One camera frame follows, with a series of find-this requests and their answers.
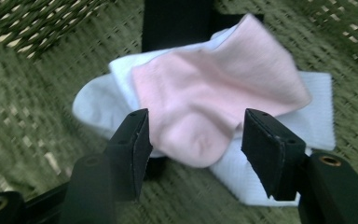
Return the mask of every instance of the woven wicker basket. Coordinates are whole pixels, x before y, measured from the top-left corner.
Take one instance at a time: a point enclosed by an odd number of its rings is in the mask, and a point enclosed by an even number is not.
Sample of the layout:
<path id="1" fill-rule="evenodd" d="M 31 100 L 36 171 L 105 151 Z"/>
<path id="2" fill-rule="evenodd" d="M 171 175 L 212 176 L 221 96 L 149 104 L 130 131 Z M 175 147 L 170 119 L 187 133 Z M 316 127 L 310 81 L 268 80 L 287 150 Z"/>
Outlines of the woven wicker basket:
<path id="1" fill-rule="evenodd" d="M 358 172 L 358 1 L 219 0 L 264 13 L 301 70 L 334 77 L 337 149 Z M 140 52 L 142 0 L 0 0 L 0 191 L 30 199 L 68 180 L 105 142 L 71 115 L 76 93 L 117 57 Z M 295 208 L 249 207 L 206 169 L 174 161 L 120 223 L 299 223 Z"/>

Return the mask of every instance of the white sock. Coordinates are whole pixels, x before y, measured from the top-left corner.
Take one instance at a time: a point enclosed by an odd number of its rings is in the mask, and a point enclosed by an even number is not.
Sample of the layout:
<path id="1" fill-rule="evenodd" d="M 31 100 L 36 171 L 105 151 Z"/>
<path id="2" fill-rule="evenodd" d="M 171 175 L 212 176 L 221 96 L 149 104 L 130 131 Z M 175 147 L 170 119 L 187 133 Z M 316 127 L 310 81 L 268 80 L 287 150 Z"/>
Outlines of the white sock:
<path id="1" fill-rule="evenodd" d="M 306 107 L 277 117 L 311 148 L 333 150 L 336 142 L 333 126 L 331 76 L 326 73 L 300 72 L 313 97 Z M 292 202 L 277 202 L 268 198 L 250 162 L 241 151 L 240 137 L 233 139 L 227 151 L 211 172 L 240 200 L 248 205 L 297 206 L 298 195 Z"/>

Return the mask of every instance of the pink sock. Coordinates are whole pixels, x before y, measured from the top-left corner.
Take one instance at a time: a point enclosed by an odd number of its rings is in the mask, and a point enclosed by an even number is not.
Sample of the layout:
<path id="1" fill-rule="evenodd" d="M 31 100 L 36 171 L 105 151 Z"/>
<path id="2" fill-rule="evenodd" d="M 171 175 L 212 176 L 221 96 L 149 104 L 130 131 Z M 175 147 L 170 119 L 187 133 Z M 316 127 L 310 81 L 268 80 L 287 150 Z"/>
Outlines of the pink sock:
<path id="1" fill-rule="evenodd" d="M 278 116 L 311 100 L 291 55 L 253 15 L 217 49 L 173 51 L 132 77 L 149 109 L 152 145 L 194 167 L 223 155 L 246 108 Z"/>

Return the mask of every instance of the wicker surface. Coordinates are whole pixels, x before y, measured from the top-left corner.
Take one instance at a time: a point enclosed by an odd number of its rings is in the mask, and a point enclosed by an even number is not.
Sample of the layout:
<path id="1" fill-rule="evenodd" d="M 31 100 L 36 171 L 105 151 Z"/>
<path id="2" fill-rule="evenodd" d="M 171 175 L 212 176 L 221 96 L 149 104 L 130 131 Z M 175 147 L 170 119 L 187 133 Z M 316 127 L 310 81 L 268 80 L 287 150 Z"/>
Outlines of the wicker surface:
<path id="1" fill-rule="evenodd" d="M 0 1 L 1 18 L 17 2 Z M 21 2 L 24 7 L 13 18 L 28 11 L 36 15 L 35 7 L 43 5 L 39 2 L 48 6 L 49 1 Z M 139 52 L 142 35 L 142 0 L 75 1 L 91 3 L 82 12 L 58 3 L 63 1 L 51 2 L 60 8 L 56 20 L 70 11 L 78 16 L 57 26 L 52 21 L 46 32 L 38 26 L 28 29 L 24 41 L 12 48 L 0 37 L 0 190 L 19 190 L 27 199 L 66 181 L 82 155 L 103 150 L 104 141 L 74 120 L 71 104 L 84 84 L 108 71 L 108 62 Z M 335 153 L 358 172 L 358 2 L 221 0 L 216 7 L 227 13 L 265 13 L 267 27 L 302 70 L 333 75 Z M 17 39 L 32 18 L 11 27 L 0 19 L 0 36 L 11 33 L 7 38 Z M 35 34 L 37 40 L 30 41 Z M 27 43 L 32 46 L 18 53 Z M 139 203 L 120 210 L 122 223 L 299 223 L 295 208 L 242 205 L 208 170 L 173 161 L 159 182 L 145 183 Z"/>

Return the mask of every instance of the sock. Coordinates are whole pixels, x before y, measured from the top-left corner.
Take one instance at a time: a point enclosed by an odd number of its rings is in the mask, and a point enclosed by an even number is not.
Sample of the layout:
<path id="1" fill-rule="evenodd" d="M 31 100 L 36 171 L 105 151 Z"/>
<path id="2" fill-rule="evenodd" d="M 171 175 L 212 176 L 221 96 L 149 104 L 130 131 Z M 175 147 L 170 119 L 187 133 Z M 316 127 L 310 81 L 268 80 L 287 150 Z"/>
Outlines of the sock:
<path id="1" fill-rule="evenodd" d="M 213 35 L 213 39 L 208 42 L 205 42 L 202 44 L 185 46 L 180 49 L 199 49 L 199 48 L 215 49 L 228 36 L 230 36 L 235 29 L 236 29 L 236 26 Z M 120 58 L 120 59 L 117 59 L 117 60 L 114 60 L 113 62 L 111 62 L 110 68 L 113 72 L 112 74 L 95 78 L 90 83 L 88 83 L 85 87 L 83 87 L 83 89 L 78 93 L 78 95 L 75 98 L 74 106 L 73 106 L 74 115 L 78 119 L 80 119 L 80 121 L 82 121 L 82 123 L 91 127 L 91 129 L 93 129 L 94 132 L 101 133 L 103 136 L 105 136 L 107 139 L 109 139 L 116 130 L 115 125 L 119 125 L 119 123 L 121 123 L 122 120 L 131 111 L 139 109 L 138 100 L 134 93 L 133 86 L 132 86 L 131 79 L 130 79 L 132 67 L 136 66 L 136 65 L 143 64 L 143 63 L 147 63 L 150 60 L 152 60 L 153 58 L 158 57 L 159 55 L 161 55 L 165 52 L 171 51 L 171 50 L 175 50 L 175 49 L 165 49 L 165 50 L 152 51 L 152 52 L 143 53 L 143 54 L 129 55 L 129 56 L 126 56 L 126 57 L 123 57 L 123 58 Z M 307 84 L 307 86 L 309 86 L 307 76 L 316 76 L 316 75 L 313 75 L 311 73 L 309 73 L 309 74 L 306 73 L 302 76 L 304 78 L 304 81 Z M 321 80 L 320 81 L 321 83 L 324 83 L 326 81 L 325 79 L 320 79 L 320 80 Z M 314 83 L 315 83 L 314 84 L 315 86 L 322 85 L 321 83 L 318 84 L 318 82 L 314 82 Z M 332 123 L 332 121 L 331 122 L 329 121 L 329 120 L 332 120 L 332 112 L 320 113 L 320 111 L 324 111 L 324 112 L 332 111 L 331 97 L 327 97 L 326 99 L 324 99 L 322 101 L 318 100 L 319 99 L 318 97 L 315 97 L 315 94 L 319 94 L 321 96 L 324 96 L 327 94 L 327 95 L 331 96 L 331 91 L 318 92 L 317 91 L 318 89 L 314 89 L 314 91 L 312 89 L 310 89 L 310 90 L 311 90 L 311 94 L 314 96 L 314 100 L 311 102 L 310 105 L 313 105 L 318 102 L 319 103 L 322 102 L 322 103 L 325 103 L 326 105 L 329 105 L 327 107 L 327 109 L 329 109 L 329 110 L 326 110 L 323 108 L 318 109 L 318 111 L 309 110 L 309 114 L 304 115 L 303 118 L 304 118 L 304 120 L 308 121 L 312 130 L 315 130 L 314 133 L 322 133 L 321 131 L 327 127 L 329 130 L 329 134 L 316 134 L 316 135 L 313 134 L 312 139 L 305 139 L 305 140 L 306 140 L 308 146 L 312 146 L 312 144 L 316 144 L 317 142 L 320 142 L 320 143 L 330 142 L 330 145 L 327 147 L 320 146 L 320 147 L 316 147 L 316 148 L 323 148 L 323 149 L 331 148 L 332 149 L 334 147 L 333 123 Z M 309 108 L 310 105 L 304 107 L 303 110 L 306 110 L 307 108 Z M 320 119 L 318 122 L 313 122 L 312 119 L 310 119 L 310 116 L 318 115 L 318 114 L 325 116 L 327 119 Z M 290 122 L 290 118 L 292 117 L 292 115 L 294 117 L 296 115 L 296 112 L 292 112 L 292 113 L 284 115 L 287 117 L 287 119 L 286 119 L 286 121 L 281 120 L 281 122 L 283 122 L 283 124 L 287 125 L 285 122 Z M 235 148 L 235 147 L 230 147 L 223 158 L 227 157 L 228 152 L 230 152 L 230 150 L 232 150 L 232 148 Z M 152 156 L 160 157 L 160 156 L 163 156 L 163 154 L 158 152 L 157 150 L 154 150 Z M 222 162 L 223 158 L 219 161 L 220 165 L 224 164 Z M 237 164 L 237 162 L 241 162 L 241 161 L 243 161 L 243 160 L 239 160 L 239 161 L 233 160 L 231 163 Z M 230 172 L 230 171 L 227 172 L 227 168 L 225 168 L 224 166 L 223 166 L 223 168 L 219 168 L 219 167 L 221 167 L 221 166 L 218 166 L 215 164 L 213 165 L 213 169 L 215 169 L 215 170 L 222 169 L 221 176 L 231 174 L 231 173 L 234 174 L 234 172 Z M 230 169 L 240 170 L 238 167 L 240 167 L 240 169 L 241 169 L 240 163 L 238 163 L 237 168 L 231 167 Z M 243 184 L 242 185 L 236 184 L 236 182 L 235 182 L 236 178 L 229 178 L 228 180 L 231 180 L 233 182 L 233 184 L 231 186 L 242 186 L 243 185 Z M 227 182 L 222 181 L 222 182 L 229 188 L 228 185 L 229 185 L 230 181 L 227 181 Z M 244 185 L 245 185 L 245 187 L 248 186 L 246 188 L 251 189 L 251 186 L 254 185 L 252 183 L 254 183 L 254 182 L 255 182 L 254 180 L 248 179 L 247 182 L 245 182 L 246 184 L 244 184 Z M 258 188 L 258 189 L 261 190 L 261 192 L 262 192 L 261 195 L 265 195 L 264 190 L 262 188 Z M 243 197 L 241 198 L 241 196 L 238 196 L 238 195 L 236 195 L 236 196 L 239 197 L 240 201 L 242 201 L 243 203 L 246 203 L 246 201 L 243 199 Z M 257 203 L 252 203 L 252 199 L 250 198 L 248 200 L 248 204 L 257 204 Z"/>
<path id="2" fill-rule="evenodd" d="M 310 148 L 333 150 L 336 142 L 333 129 L 331 76 L 326 73 L 300 72 L 312 95 L 312 102 L 295 112 L 278 116 L 277 120 L 302 138 Z M 233 139 L 223 157 L 210 166 L 211 172 L 242 203 L 264 206 L 296 206 L 268 198 L 250 162 L 241 151 L 241 138 Z"/>
<path id="3" fill-rule="evenodd" d="M 212 33 L 237 24 L 243 17 L 211 11 L 212 4 L 212 0 L 197 3 L 191 0 L 145 0 L 142 51 L 207 41 Z M 147 179 L 161 176 L 165 161 L 151 157 L 147 162 Z"/>
<path id="4" fill-rule="evenodd" d="M 193 167 L 215 163 L 245 108 L 278 116 L 310 102 L 291 55 L 253 16 L 214 50 L 177 50 L 132 69 L 150 141 Z"/>

